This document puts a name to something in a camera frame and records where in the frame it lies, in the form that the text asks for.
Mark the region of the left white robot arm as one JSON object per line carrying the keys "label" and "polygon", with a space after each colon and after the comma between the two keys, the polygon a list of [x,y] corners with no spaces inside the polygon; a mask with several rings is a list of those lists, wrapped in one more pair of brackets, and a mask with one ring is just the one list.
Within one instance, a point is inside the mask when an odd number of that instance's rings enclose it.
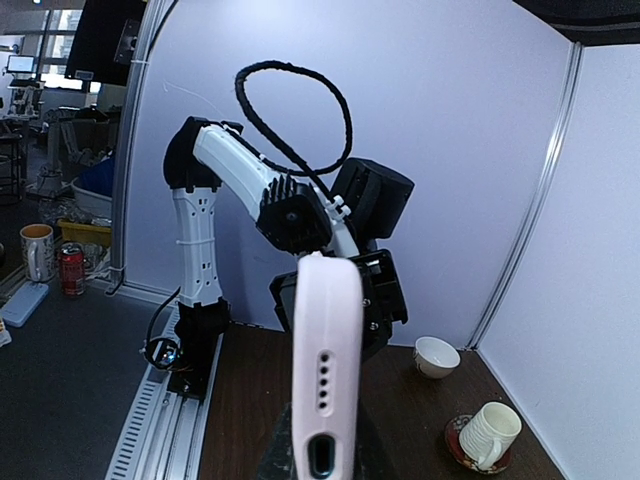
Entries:
{"label": "left white robot arm", "polygon": [[215,343],[231,321],[217,270],[218,193],[230,190],[257,230],[277,250],[295,256],[320,252],[353,261],[364,288],[363,357],[390,340],[408,319],[389,238],[413,191],[403,174],[375,161],[349,158],[330,191],[278,171],[246,142],[237,123],[188,118],[171,139],[164,179],[177,214],[180,287],[173,298],[179,319],[174,340],[151,349],[148,360],[171,375],[173,392],[203,399]]}

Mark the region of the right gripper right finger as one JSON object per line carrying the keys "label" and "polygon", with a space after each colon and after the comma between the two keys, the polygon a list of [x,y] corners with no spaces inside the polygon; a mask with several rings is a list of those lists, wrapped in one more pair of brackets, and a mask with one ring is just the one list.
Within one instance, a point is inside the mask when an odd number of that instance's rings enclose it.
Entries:
{"label": "right gripper right finger", "polygon": [[357,417],[354,478],[362,480],[395,478],[395,469],[365,409],[360,409]]}

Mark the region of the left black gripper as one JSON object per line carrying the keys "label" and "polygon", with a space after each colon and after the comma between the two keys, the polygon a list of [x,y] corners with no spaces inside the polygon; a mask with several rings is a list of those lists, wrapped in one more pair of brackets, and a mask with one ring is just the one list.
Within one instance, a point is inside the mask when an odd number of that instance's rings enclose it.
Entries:
{"label": "left black gripper", "polygon": [[[351,257],[358,268],[363,288],[363,336],[361,362],[384,348],[393,334],[392,323],[408,321],[408,312],[391,253],[387,249]],[[297,273],[276,276],[269,285],[274,311],[285,332],[294,326]]]}

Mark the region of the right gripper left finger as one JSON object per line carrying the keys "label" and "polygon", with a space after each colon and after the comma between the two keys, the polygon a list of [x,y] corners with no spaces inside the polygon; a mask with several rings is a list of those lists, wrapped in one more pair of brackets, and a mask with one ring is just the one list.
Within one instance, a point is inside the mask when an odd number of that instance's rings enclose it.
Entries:
{"label": "right gripper left finger", "polygon": [[256,479],[293,480],[295,478],[291,413],[291,404],[287,403],[276,422],[273,435],[261,458]]}

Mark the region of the black phone white case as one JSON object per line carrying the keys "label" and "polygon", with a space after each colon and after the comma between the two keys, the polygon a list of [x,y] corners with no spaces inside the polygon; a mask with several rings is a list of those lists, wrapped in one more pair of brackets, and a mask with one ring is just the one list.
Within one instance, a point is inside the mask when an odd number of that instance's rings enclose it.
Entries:
{"label": "black phone white case", "polygon": [[363,290],[356,265],[313,253],[298,262],[291,435],[299,479],[354,476]]}

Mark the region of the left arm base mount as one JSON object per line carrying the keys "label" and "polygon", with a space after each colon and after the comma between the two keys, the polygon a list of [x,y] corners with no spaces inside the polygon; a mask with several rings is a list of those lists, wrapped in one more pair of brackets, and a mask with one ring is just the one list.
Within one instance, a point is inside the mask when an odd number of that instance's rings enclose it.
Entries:
{"label": "left arm base mount", "polygon": [[154,312],[147,327],[142,354],[159,371],[170,373],[168,390],[202,401],[206,397],[218,337],[231,323],[230,305],[223,298],[193,307],[178,303],[179,319],[174,327],[178,341],[152,337],[160,313],[174,296]]}

